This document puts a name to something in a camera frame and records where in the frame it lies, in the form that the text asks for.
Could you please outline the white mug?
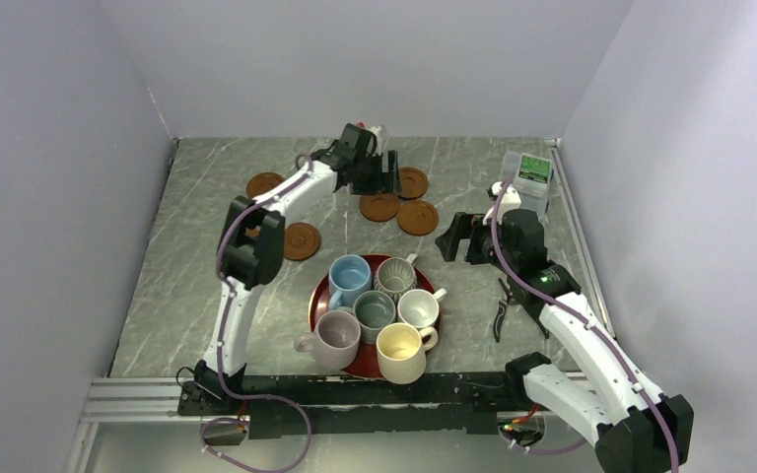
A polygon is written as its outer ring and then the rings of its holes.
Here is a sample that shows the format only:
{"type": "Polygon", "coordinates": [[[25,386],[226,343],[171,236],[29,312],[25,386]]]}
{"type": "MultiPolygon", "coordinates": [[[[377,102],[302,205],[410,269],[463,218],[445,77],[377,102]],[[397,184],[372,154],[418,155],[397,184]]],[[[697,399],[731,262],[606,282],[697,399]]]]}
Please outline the white mug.
{"type": "Polygon", "coordinates": [[[446,295],[446,289],[434,293],[424,289],[408,291],[397,302],[399,320],[417,329],[434,327],[440,316],[440,302],[446,295]]]}

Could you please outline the grey ribbed mug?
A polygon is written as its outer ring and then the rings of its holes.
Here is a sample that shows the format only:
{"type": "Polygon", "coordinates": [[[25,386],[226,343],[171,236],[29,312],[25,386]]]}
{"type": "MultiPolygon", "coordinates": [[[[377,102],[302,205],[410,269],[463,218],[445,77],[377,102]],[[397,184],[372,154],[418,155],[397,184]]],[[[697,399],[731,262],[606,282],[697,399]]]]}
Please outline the grey ribbed mug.
{"type": "Polygon", "coordinates": [[[386,259],[375,271],[374,289],[388,295],[397,303],[404,294],[417,288],[417,259],[416,253],[410,253],[405,258],[386,259]]]}

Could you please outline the cream yellow mug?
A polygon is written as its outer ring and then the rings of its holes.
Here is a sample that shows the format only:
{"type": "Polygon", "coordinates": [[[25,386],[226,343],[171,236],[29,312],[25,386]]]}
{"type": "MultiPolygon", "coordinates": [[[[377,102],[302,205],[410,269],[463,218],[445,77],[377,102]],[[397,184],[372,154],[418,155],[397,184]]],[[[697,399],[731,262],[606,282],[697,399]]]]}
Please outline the cream yellow mug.
{"type": "Polygon", "coordinates": [[[414,382],[425,372],[426,353],[438,341],[439,334],[434,327],[418,329],[402,322],[387,325],[376,341],[381,375],[394,384],[414,382]]]}

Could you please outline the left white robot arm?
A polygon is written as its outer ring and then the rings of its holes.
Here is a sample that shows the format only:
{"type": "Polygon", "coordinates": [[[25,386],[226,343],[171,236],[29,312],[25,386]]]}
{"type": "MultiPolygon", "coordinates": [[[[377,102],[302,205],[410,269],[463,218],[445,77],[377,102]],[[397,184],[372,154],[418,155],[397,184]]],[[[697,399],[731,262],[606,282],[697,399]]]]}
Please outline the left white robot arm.
{"type": "Polygon", "coordinates": [[[398,155],[385,146],[383,125],[348,123],[325,148],[295,159],[296,172],[255,198],[239,196],[217,247],[221,302],[208,349],[193,370],[205,401],[221,414],[242,404],[246,345],[256,306],[284,260],[285,230],[326,196],[345,187],[353,195],[398,194],[398,155]]]}

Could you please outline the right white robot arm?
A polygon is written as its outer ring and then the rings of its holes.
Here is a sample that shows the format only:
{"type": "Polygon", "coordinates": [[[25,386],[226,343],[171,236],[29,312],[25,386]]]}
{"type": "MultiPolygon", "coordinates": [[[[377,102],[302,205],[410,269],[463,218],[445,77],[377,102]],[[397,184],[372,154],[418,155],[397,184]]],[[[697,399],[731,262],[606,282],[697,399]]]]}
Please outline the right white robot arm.
{"type": "Polygon", "coordinates": [[[533,352],[505,367],[508,403],[552,411],[591,445],[605,472],[677,471],[688,459],[691,405],[682,395],[667,396],[623,353],[575,278],[549,258],[536,214],[514,209],[496,220],[456,213],[436,239],[444,261],[456,258],[464,239],[465,261],[503,271],[508,301],[521,305],[545,335],[554,335],[591,383],[579,385],[533,352]]]}

